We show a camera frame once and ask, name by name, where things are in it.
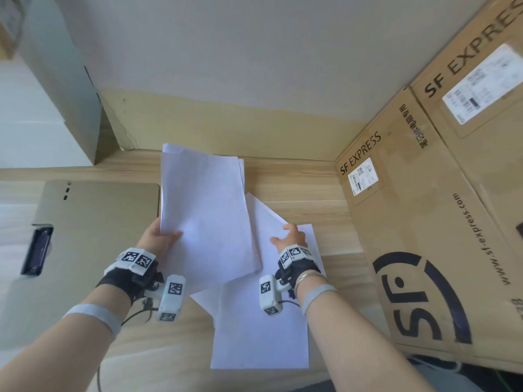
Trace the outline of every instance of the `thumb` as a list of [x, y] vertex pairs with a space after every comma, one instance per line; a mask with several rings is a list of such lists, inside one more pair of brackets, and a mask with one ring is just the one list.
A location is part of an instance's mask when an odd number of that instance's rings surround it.
[[169, 234], [169, 240], [171, 241], [171, 243], [174, 243], [178, 241], [183, 234], [183, 231], [174, 231], [172, 234]]

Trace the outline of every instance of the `black cable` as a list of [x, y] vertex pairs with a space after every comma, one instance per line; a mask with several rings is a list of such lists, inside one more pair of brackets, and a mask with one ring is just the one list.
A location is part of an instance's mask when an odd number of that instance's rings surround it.
[[[138, 312], [135, 312], [134, 314], [132, 314], [131, 316], [129, 316], [126, 320], [123, 321], [122, 323], [122, 326], [124, 324], [126, 324], [129, 320], [131, 320], [132, 318], [134, 318], [136, 315], [138, 314], [141, 314], [143, 312], [146, 312], [146, 311], [150, 311], [150, 314], [149, 314], [149, 319], [151, 318], [151, 316], [153, 315], [153, 311], [158, 311], [158, 308], [147, 308], [145, 310], [139, 310]], [[100, 366], [98, 366], [98, 369], [96, 370], [96, 386], [98, 387], [98, 392], [101, 392], [101, 384], [100, 384]]]
[[296, 305], [297, 307], [300, 306], [300, 304], [295, 303], [294, 301], [291, 301], [291, 300], [282, 300], [282, 301], [278, 301], [278, 303], [279, 303], [279, 304], [282, 304], [282, 303], [291, 303], [291, 304]]

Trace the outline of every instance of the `qr code tag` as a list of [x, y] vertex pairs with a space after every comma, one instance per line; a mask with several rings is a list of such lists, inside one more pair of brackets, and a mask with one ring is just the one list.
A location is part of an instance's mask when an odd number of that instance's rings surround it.
[[348, 178], [354, 196], [378, 182], [378, 175], [370, 158], [367, 158], [363, 164], [349, 173]]
[[523, 58], [502, 44], [443, 96], [460, 125], [523, 82]]

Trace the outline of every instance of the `wooden surface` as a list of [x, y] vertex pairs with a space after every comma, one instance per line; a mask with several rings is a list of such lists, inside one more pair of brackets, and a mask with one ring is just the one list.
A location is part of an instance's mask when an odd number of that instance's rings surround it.
[[[95, 167], [0, 170], [0, 310], [10, 281], [19, 274], [43, 181], [160, 183], [160, 152], [116, 151], [107, 157], [114, 145], [108, 145], [103, 136], [100, 150], [101, 162]], [[388, 333], [333, 163], [246, 158], [245, 180], [246, 191], [281, 217], [292, 223], [312, 223], [331, 283]], [[130, 321], [111, 346], [101, 366], [104, 392], [287, 391], [329, 377], [312, 338], [309, 370], [211, 370], [212, 318], [191, 298], [174, 325], [144, 324], [146, 319], [143, 314]], [[89, 390], [96, 390], [94, 382]]]

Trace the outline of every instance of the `cable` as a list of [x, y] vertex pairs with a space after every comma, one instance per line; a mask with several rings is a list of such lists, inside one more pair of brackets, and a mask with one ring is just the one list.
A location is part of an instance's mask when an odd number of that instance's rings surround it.
[[436, 366], [435, 364], [425, 362], [422, 359], [418, 359], [415, 356], [409, 356], [409, 359], [411, 359], [415, 362], [424, 364], [425, 366], [427, 366], [428, 368], [430, 368], [432, 370], [441, 370], [441, 371], [449, 372], [449, 373], [459, 373], [461, 371], [461, 366], [463, 365], [463, 363], [461, 363], [461, 362], [456, 362], [456, 366], [453, 369], [445, 369], [444, 367]]
[[[158, 308], [146, 308], [144, 310], [139, 310], [138, 312], [135, 312], [134, 314], [132, 314], [131, 316], [129, 316], [126, 320], [124, 320], [122, 322], [122, 326], [124, 324], [126, 324], [129, 320], [131, 320], [132, 318], [134, 318], [136, 315], [138, 314], [141, 314], [143, 312], [147, 312], [147, 311], [150, 311], [149, 313], [149, 319], [151, 318], [151, 316], [153, 315], [153, 311], [158, 311]], [[101, 383], [100, 383], [100, 366], [98, 366], [98, 369], [96, 370], [96, 386], [98, 387], [98, 392], [101, 392]]]
[[514, 392], [512, 388], [507, 384], [507, 382], [503, 379], [501, 373], [498, 370], [494, 370], [494, 373], [496, 373], [497, 379], [500, 380], [500, 382], [503, 384], [503, 386], [507, 389], [508, 392]]
[[291, 304], [296, 305], [297, 307], [300, 306], [300, 304], [295, 303], [294, 301], [291, 301], [291, 300], [282, 300], [282, 301], [278, 301], [278, 303], [279, 303], [279, 304], [282, 304], [282, 303], [291, 303]]

